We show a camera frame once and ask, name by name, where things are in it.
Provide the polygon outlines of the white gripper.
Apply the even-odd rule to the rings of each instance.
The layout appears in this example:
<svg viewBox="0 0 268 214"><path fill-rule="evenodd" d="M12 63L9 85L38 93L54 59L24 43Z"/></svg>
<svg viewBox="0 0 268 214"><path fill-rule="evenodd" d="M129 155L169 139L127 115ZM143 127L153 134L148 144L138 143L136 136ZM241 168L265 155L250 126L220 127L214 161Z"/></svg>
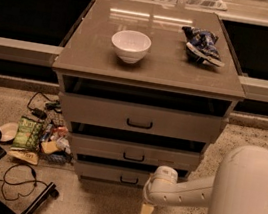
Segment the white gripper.
<svg viewBox="0 0 268 214"><path fill-rule="evenodd" d="M158 167L146 181L143 188L143 201L140 214L152 214L154 207L165 205L171 190L177 184L178 174L175 169L168 166Z"/></svg>

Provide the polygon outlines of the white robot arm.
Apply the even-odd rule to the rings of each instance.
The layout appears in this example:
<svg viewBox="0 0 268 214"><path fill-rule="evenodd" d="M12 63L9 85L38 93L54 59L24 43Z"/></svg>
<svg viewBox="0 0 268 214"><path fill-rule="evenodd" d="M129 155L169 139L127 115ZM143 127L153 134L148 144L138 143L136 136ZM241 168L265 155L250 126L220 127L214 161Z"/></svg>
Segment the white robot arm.
<svg viewBox="0 0 268 214"><path fill-rule="evenodd" d="M268 214L268 149L240 146L228 153L211 177L180 182L165 165L143 188L140 214L157 206L206 207L207 214Z"/></svg>

